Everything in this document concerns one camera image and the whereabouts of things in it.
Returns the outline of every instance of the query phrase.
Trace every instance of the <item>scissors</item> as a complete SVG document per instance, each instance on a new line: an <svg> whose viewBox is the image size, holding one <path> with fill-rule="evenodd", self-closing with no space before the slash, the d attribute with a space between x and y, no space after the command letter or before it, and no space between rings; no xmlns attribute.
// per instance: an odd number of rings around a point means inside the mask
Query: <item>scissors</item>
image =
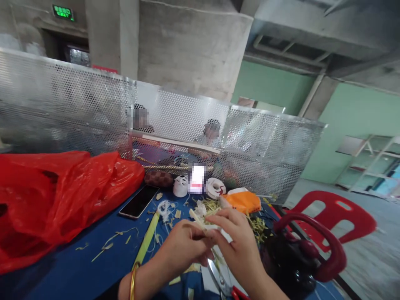
<svg viewBox="0 0 400 300"><path fill-rule="evenodd" d="M234 300L250 300L248 296L242 293L236 286L228 286L222 274L218 271L215 263L209 259L208 267L211 271L212 277L215 283L220 289L221 300L225 300L227 297L232 296Z"/></svg>

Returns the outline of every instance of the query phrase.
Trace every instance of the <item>blue tablecloth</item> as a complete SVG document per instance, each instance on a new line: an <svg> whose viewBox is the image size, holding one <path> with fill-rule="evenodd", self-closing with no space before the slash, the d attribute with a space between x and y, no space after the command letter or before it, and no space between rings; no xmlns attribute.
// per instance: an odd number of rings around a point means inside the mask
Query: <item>blue tablecloth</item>
<svg viewBox="0 0 400 300"><path fill-rule="evenodd" d="M182 211L181 219L189 218L189 208L194 201L190 196L189 207L183 206L187 197L177 198L172 192L161 191L161 200L168 199L176 202L177 208ZM33 300L33 299L57 299L57 300L91 300L108 289L118 279L129 273L136 258L140 244L147 231L153 215L147 214L148 210L156 210L159 201L155 199L149 204L146 212L138 220L129 220L117 216L120 207L111 212L83 232L71 243L59 247L53 253L48 254L36 264L23 270L8 273L0 277L0 291L3 300ZM275 216L274 212L266 205L264 209L268 214ZM132 230L124 235L119 235L112 240L113 247L106 250L94 262L92 259L101 251L104 243L112 237L116 231ZM156 232L165 240L167 232L162 219L157 225ZM129 243L125 242L131 235ZM147 253L144 263L150 259L151 253ZM195 290L195 299L219 299L219 295L205 292L201 274L190 272L181 276L181 282L164 287L155 298L158 299L187 299L188 288ZM323 300L343 299L333 283L328 282L317 285L317 292ZM317 300L313 293L307 300Z"/></svg>

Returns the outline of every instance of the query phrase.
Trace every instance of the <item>green wall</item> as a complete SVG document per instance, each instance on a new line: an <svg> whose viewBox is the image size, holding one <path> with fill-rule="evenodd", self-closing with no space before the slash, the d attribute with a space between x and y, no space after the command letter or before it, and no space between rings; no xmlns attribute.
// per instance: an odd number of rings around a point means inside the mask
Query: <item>green wall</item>
<svg viewBox="0 0 400 300"><path fill-rule="evenodd" d="M297 115L314 78L242 61L232 103L239 97L286 107L285 113Z"/></svg>
<svg viewBox="0 0 400 300"><path fill-rule="evenodd" d="M340 83L319 120L328 127L302 177L334 183L351 159L335 152L345 135L400 135L400 97Z"/></svg>

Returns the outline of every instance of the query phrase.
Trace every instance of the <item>metal partition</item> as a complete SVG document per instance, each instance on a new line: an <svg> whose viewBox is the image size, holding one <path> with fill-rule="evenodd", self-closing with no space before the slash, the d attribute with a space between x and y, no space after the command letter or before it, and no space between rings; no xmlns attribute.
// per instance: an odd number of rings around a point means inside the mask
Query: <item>metal partition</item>
<svg viewBox="0 0 400 300"><path fill-rule="evenodd" d="M135 130L135 105L148 113ZM211 147L193 143L217 123ZM146 170L207 176L284 203L324 124L230 106L100 70L0 48L0 137L15 153L119 151Z"/></svg>
<svg viewBox="0 0 400 300"><path fill-rule="evenodd" d="M121 150L135 82L91 68L0 50L0 136L18 153Z"/></svg>

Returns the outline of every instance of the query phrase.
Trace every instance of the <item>red plastic chair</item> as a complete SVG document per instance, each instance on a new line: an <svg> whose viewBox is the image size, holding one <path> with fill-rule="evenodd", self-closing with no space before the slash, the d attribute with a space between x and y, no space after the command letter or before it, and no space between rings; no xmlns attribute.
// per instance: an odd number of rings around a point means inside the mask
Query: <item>red plastic chair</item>
<svg viewBox="0 0 400 300"><path fill-rule="evenodd" d="M287 213L301 213L317 200L324 202L325 208L316 215L314 219L324 225L327 229L332 230L332 228L342 220L348 220L354 224L354 229L339 238L339 241L342 244L366 236L376 229L376 221L369 213L350 200L331 192L309 192L301 198L294 208L288 210ZM350 209L342 206L340 203L343 203ZM322 237L318 231L302 221L298 221L297 223L322 251L327 252L330 250L329 246L323 244L324 237Z"/></svg>

